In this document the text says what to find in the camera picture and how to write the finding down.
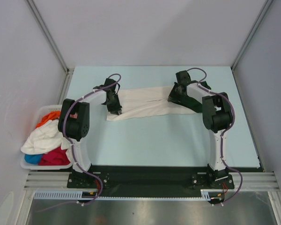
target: red wire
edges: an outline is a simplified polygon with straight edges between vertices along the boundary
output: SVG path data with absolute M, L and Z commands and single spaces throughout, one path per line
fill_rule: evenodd
M 224 194 L 227 193 L 227 192 L 228 192 L 228 187 L 227 187 L 226 183 L 223 182 L 223 183 L 222 183 L 222 186 L 223 186 L 223 189 L 226 188 L 226 191 L 224 192 Z
M 98 189 L 98 191 L 99 191 L 99 189 L 100 189 L 100 184 L 99 184 L 99 182 L 98 182 L 97 180 L 95 180 L 95 183 L 97 184 L 97 189 Z

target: light blue table surface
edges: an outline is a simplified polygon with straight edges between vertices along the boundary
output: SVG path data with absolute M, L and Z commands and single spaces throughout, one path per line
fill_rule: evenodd
M 113 73 L 122 75 L 121 89 L 173 85 L 175 73 L 190 67 L 76 67 L 67 98 L 77 99 L 87 94 Z M 259 167 L 230 68 L 200 68 L 206 70 L 206 81 L 212 90 L 227 92 L 235 108 L 235 125 L 227 136 L 228 164 Z M 192 80 L 204 76 L 194 70 L 190 75 Z M 90 108 L 90 131 L 86 141 L 94 165 L 206 166 L 208 163 L 209 135 L 201 113 L 106 121 L 106 106 Z

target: gray wall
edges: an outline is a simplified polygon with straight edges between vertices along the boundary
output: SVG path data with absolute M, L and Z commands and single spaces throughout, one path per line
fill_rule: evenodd
M 35 111 L 57 102 L 63 78 L 25 1 L 0 0 L 0 202 L 14 192 L 10 222 L 28 173 L 20 167 L 20 147 Z
M 281 0 L 272 6 L 236 72 L 261 159 L 281 188 Z
M 265 0 L 35 0 L 67 65 L 230 66 Z

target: white cloth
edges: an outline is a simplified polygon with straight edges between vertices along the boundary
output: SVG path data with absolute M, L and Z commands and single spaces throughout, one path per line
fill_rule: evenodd
M 108 121 L 160 116 L 166 114 L 193 114 L 191 109 L 168 102 L 172 86 L 120 90 L 118 97 L 122 114 L 107 114 Z
M 49 120 L 31 132 L 21 151 L 28 155 L 44 154 L 59 146 L 67 150 L 70 142 L 58 131 L 58 120 Z

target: laundry basket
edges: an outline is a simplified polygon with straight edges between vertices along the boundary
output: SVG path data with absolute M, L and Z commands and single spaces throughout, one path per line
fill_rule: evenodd
M 47 106 L 43 106 L 42 108 L 40 108 L 33 118 L 33 123 L 32 123 L 32 127 L 31 127 L 30 131 L 32 132 L 35 129 L 37 123 L 39 123 L 45 115 L 47 115 L 48 113 L 50 113 L 52 111 L 60 111 L 61 107 L 62 107 L 62 105 L 47 105 Z M 24 157 L 25 157 L 25 154 L 22 153 L 22 158 L 21 158 L 20 164 L 21 164 L 21 167 L 24 169 L 60 170 L 60 169 L 67 169 L 73 165 L 72 162 L 68 165 L 34 165 L 34 164 L 27 163 L 25 161 Z

